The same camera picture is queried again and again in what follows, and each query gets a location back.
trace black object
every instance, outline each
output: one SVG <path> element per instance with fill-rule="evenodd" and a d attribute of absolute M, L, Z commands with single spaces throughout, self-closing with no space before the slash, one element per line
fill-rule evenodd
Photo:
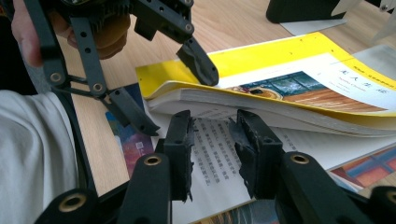
<path fill-rule="evenodd" d="M 274 199 L 277 167 L 285 153 L 282 142 L 259 116 L 244 110 L 238 110 L 236 123 L 231 120 L 229 131 L 242 162 L 239 174 L 250 197 Z"/>
<path fill-rule="evenodd" d="M 156 153 L 138 160 L 129 182 L 100 198 L 88 189 L 68 191 L 36 223 L 172 223 L 171 201 L 180 200 L 172 192 L 181 190 L 182 200 L 190 194 L 190 189 L 176 186 L 191 186 L 190 111 L 174 115 L 170 126 Z M 284 153 L 274 133 L 253 113 L 238 110 L 237 122 L 230 128 L 248 192 L 256 199 L 275 198 L 280 223 L 395 223 L 396 188 L 377 187 L 370 199 L 342 190 L 314 158 L 301 152 Z M 170 143 L 166 150 L 173 152 L 157 153 L 165 152 L 166 141 Z"/>
<path fill-rule="evenodd" d="M 273 23 L 342 19 L 345 13 L 332 16 L 339 0 L 270 0 L 266 17 Z"/>
<path fill-rule="evenodd" d="M 219 74 L 204 50 L 193 38 L 192 0 L 25 0 L 25 5 L 40 40 L 44 73 L 49 84 L 66 91 L 100 100 L 123 125 L 130 124 L 138 132 L 157 135 L 160 128 L 144 113 L 123 88 L 108 90 L 96 51 L 93 32 L 99 31 L 105 18 L 112 15 L 136 15 L 134 30 L 151 40 L 157 31 L 183 44 L 177 55 L 197 79 L 205 85 L 216 85 Z M 62 50 L 50 25 L 47 10 L 56 8 L 70 22 L 76 34 L 78 51 L 86 78 L 68 74 Z M 88 86 L 76 89 L 72 82 Z"/>

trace open book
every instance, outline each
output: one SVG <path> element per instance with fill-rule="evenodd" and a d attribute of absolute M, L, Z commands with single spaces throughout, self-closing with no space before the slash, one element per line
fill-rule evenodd
<path fill-rule="evenodd" d="M 271 127 L 354 136 L 396 134 L 396 81 L 321 33 L 209 55 L 219 85 L 200 85 L 175 60 L 136 69 L 149 111 L 227 119 L 250 110 Z"/>

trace human hand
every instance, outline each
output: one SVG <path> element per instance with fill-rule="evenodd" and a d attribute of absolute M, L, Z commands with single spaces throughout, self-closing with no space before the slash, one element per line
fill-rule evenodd
<path fill-rule="evenodd" d="M 23 0 L 14 0 L 14 19 L 12 21 L 12 34 L 21 45 L 21 53 L 24 60 L 33 67 L 43 65 L 40 53 L 40 45 L 33 26 L 33 22 L 26 9 Z M 49 14 L 50 22 L 55 34 L 67 39 L 67 43 L 74 48 L 77 47 L 76 37 L 73 29 L 62 18 L 62 16 L 53 11 Z M 103 29 L 94 34 L 96 48 L 100 59 L 111 58 L 120 52 L 126 44 L 128 28 L 131 24 L 130 17 L 113 16 L 105 20 Z"/>

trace white sleeve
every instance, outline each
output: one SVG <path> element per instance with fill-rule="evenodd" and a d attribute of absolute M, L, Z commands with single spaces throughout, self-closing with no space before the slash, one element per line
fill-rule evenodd
<path fill-rule="evenodd" d="M 70 121 L 58 97 L 0 91 L 0 219 L 34 223 L 77 186 Z"/>

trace wooden table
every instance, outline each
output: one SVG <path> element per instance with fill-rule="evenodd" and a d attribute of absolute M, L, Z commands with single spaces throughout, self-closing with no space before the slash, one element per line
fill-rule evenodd
<path fill-rule="evenodd" d="M 206 52 L 291 36 L 281 25 L 265 18 L 268 3 L 269 0 L 197 0 L 192 7 L 194 36 Z M 388 13 L 381 13 L 378 8 L 362 2 L 346 14 L 346 24 L 322 33 L 349 53 L 355 53 L 373 46 L 371 38 L 388 17 Z M 64 40 L 61 42 L 69 73 L 82 75 L 77 51 L 68 47 Z M 396 37 L 387 37 L 376 44 L 388 44 L 395 48 Z M 158 33 L 149 42 L 131 28 L 124 50 L 102 61 L 107 86 L 115 89 L 135 83 L 134 69 L 137 66 L 173 60 L 179 48 L 178 43 L 165 35 Z M 124 158 L 106 120 L 104 106 L 93 99 L 76 95 L 73 100 L 95 186 L 98 194 L 102 195 L 128 180 Z"/>

